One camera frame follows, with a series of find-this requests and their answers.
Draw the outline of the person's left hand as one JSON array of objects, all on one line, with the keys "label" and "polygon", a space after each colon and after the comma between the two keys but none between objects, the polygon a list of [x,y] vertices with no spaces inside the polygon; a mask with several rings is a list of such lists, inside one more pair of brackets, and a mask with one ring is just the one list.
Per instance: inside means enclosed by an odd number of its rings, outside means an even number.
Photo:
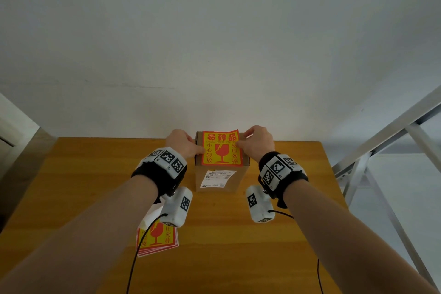
[{"label": "person's left hand", "polygon": [[192,158],[191,145],[197,145],[184,130],[174,129],[166,138],[166,147],[170,147],[178,152],[185,159]]}]

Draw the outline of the person's right hand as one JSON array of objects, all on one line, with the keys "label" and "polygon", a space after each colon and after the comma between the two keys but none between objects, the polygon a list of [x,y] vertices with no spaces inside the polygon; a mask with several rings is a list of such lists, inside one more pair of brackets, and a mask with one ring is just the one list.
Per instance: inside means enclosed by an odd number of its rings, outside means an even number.
[{"label": "person's right hand", "polygon": [[251,149],[249,152],[245,152],[245,154],[257,163],[260,162],[264,155],[275,151],[273,136],[263,126],[252,126],[244,133],[244,137],[245,139],[241,141],[251,141]]}]

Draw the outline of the red and yellow sticker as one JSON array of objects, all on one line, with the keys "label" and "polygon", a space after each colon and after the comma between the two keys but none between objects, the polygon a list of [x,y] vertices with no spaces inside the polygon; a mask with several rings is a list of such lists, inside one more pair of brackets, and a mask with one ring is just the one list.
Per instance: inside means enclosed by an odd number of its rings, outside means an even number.
[{"label": "red and yellow sticker", "polygon": [[239,138],[239,130],[229,132],[203,131],[201,133],[201,144],[205,152],[201,157],[201,165],[244,166],[242,150],[236,145]]}]

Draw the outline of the person's left forearm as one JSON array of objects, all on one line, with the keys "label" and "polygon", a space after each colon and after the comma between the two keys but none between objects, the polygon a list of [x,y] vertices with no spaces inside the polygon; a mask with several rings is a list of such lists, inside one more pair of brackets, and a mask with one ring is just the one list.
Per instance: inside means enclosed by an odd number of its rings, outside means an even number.
[{"label": "person's left forearm", "polygon": [[91,294],[158,197],[137,175],[57,230],[0,281],[0,294]]}]

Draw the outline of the person's right forearm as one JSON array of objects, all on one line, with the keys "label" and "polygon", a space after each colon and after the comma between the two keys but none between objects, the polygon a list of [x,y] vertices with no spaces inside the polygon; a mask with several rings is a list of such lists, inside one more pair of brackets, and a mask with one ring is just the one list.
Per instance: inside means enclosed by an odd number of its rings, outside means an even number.
[{"label": "person's right forearm", "polygon": [[391,246],[306,180],[283,200],[343,294],[439,294]]}]

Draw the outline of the brown cardboard box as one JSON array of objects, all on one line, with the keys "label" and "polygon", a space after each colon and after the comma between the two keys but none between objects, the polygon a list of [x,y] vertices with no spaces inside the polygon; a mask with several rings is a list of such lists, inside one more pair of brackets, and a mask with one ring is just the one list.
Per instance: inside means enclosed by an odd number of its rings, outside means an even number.
[{"label": "brown cardboard box", "polygon": [[[196,133],[196,144],[202,146],[201,142],[201,133],[202,131],[198,131]],[[239,140],[245,139],[244,133],[240,133]],[[229,166],[203,166],[201,165],[201,157],[202,155],[197,155],[195,157],[195,185],[196,185],[196,191],[197,192],[237,192],[239,189],[240,183],[242,179],[245,177],[245,174],[247,173],[247,170],[250,166],[250,158],[247,156],[243,150],[242,150],[242,156],[245,162],[245,165],[242,167],[229,167]],[[208,170],[234,170],[236,173],[229,178],[227,184],[224,188],[207,188],[202,189],[200,188],[200,185],[202,183],[202,180],[207,173]]]}]

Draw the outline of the black wristband with marker tags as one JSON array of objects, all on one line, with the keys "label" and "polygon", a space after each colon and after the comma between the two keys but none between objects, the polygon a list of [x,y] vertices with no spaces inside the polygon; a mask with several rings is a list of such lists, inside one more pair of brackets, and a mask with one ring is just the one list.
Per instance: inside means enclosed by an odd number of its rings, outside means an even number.
[{"label": "black wristband with marker tags", "polygon": [[161,203],[160,197],[173,196],[187,171],[187,162],[171,147],[154,150],[145,157],[131,177],[142,175],[152,180],[158,189],[154,204]]},{"label": "black wristband with marker tags", "polygon": [[277,199],[277,207],[281,209],[287,209],[283,198],[286,188],[295,181],[309,181],[305,170],[287,154],[268,152],[260,159],[258,168],[257,180],[263,192]]}]

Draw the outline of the white shipping label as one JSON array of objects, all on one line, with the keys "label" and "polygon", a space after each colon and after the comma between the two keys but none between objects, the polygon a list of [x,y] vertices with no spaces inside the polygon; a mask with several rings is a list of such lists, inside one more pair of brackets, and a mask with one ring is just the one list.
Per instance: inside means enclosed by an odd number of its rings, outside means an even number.
[{"label": "white shipping label", "polygon": [[224,188],[229,178],[231,178],[236,171],[234,170],[208,170],[205,174],[200,188]]}]

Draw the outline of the stack of red yellow stickers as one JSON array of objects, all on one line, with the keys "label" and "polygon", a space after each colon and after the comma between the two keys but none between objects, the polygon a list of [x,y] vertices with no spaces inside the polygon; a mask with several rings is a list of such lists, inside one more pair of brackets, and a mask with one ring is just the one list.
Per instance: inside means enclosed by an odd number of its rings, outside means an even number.
[{"label": "stack of red yellow stickers", "polygon": [[137,228],[137,257],[147,256],[178,246],[178,228],[165,225],[160,219],[157,219],[149,229],[144,227]]}]

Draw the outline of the white panel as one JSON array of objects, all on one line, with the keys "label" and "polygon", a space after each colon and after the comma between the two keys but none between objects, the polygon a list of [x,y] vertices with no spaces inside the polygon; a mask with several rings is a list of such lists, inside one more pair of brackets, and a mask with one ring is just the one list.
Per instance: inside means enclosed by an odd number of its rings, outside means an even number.
[{"label": "white panel", "polygon": [[32,119],[0,93],[0,181],[39,128]]}]

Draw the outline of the grey metal frame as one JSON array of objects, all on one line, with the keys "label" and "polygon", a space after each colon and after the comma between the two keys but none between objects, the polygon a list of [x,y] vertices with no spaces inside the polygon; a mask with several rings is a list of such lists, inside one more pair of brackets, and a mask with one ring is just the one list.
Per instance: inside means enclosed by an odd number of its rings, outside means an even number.
[{"label": "grey metal frame", "polygon": [[349,210],[441,293],[441,85],[333,172]]}]

